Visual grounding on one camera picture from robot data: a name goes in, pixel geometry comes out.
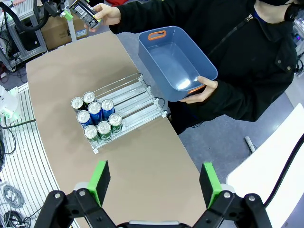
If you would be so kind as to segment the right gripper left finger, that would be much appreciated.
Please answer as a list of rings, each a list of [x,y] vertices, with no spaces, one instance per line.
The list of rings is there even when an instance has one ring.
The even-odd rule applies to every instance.
[[[108,161],[100,161],[87,188],[69,194],[51,191],[45,199],[34,227],[68,228],[76,218],[84,218],[91,228],[115,228],[102,208],[111,176]]]

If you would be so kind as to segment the person's left hand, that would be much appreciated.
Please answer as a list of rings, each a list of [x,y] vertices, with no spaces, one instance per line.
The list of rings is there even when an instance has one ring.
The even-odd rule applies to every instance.
[[[218,87],[218,81],[212,81],[203,76],[198,76],[197,79],[200,83],[205,85],[204,91],[199,94],[188,96],[182,99],[181,102],[188,104],[203,102],[209,98]]]

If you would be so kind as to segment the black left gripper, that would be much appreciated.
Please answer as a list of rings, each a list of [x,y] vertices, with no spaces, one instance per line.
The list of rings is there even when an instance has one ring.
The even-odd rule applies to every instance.
[[[62,13],[62,17],[66,20],[72,20],[73,16],[65,10],[65,0],[45,0],[44,9],[52,16],[56,17]]]

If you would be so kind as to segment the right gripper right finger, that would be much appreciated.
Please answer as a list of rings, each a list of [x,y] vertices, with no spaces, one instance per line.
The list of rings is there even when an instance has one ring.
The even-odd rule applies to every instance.
[[[244,197],[224,190],[211,162],[203,163],[199,183],[206,210],[194,228],[218,228],[224,220],[233,221],[237,228],[271,228],[266,208],[259,195]]]

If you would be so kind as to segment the person's right hand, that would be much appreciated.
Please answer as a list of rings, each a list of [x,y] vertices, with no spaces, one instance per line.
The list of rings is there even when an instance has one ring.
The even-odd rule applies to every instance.
[[[121,13],[117,7],[112,7],[103,3],[99,3],[93,7],[96,12],[94,18],[101,22],[101,25],[116,25],[121,20]]]

